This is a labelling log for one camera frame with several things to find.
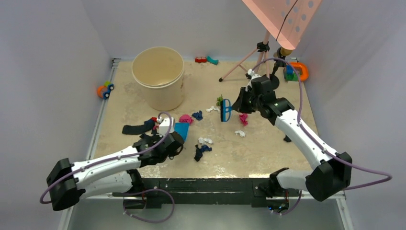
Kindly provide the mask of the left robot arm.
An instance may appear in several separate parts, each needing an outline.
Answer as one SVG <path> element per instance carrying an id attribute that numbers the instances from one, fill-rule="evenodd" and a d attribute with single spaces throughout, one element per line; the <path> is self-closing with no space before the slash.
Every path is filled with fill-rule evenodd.
<path id="1" fill-rule="evenodd" d="M 137 169 L 173 159 L 183 144 L 177 132 L 165 137 L 142 135 L 133 145 L 104 157 L 78 162 L 61 159 L 46 179 L 52 209 L 61 211 L 81 199 L 106 193 L 137 196 L 143 189 Z"/>

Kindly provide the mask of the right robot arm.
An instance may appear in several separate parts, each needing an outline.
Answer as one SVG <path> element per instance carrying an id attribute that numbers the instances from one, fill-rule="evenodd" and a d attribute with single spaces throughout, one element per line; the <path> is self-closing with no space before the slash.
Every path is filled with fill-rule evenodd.
<path id="1" fill-rule="evenodd" d="M 245 114 L 259 112 L 301 151 L 311 171 L 282 168 L 272 174 L 264 191 L 270 196 L 287 189 L 303 190 L 317 201 L 324 201 L 350 185 L 352 158 L 326 144 L 300 118 L 286 98 L 277 98 L 272 82 L 265 75 L 254 74 L 240 89 L 232 109 Z"/>

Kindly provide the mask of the blue hand brush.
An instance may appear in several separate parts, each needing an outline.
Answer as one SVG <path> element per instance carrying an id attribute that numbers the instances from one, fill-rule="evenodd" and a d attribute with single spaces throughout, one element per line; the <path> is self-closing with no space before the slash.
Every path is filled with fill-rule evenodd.
<path id="1" fill-rule="evenodd" d="M 224 98 L 220 102 L 220 113 L 221 113 L 220 115 L 221 122 L 227 122 L 230 119 L 232 113 L 232 106 L 229 99 Z"/>

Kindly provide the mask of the blue dustpan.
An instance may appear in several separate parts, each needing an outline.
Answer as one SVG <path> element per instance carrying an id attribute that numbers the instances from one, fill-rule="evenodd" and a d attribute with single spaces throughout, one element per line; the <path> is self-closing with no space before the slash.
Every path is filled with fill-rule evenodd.
<path id="1" fill-rule="evenodd" d="M 175 123 L 174 131 L 177 132 L 183 138 L 184 141 L 186 141 L 189 126 L 190 126 L 189 123 L 177 122 L 177 123 Z"/>

